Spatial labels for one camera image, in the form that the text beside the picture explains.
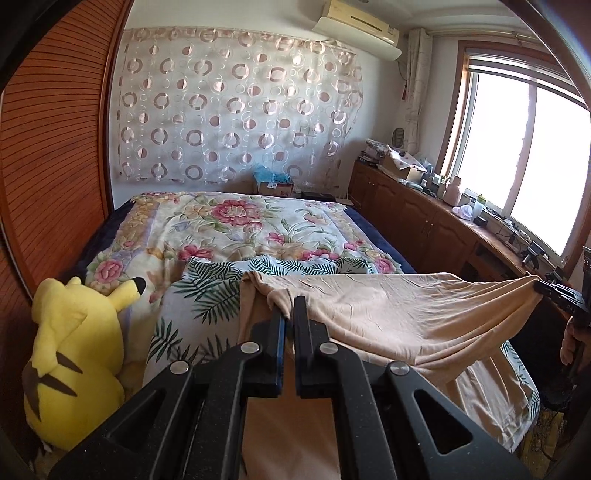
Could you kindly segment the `person's right hand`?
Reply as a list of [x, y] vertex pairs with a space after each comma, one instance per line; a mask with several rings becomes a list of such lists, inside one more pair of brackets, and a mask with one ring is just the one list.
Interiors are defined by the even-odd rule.
[[583, 369], [590, 363], [591, 331], [590, 327], [577, 327], [571, 319], [564, 330], [562, 345], [560, 348], [560, 359], [563, 365], [569, 365], [575, 358], [577, 346], [583, 346], [583, 357], [579, 369]]

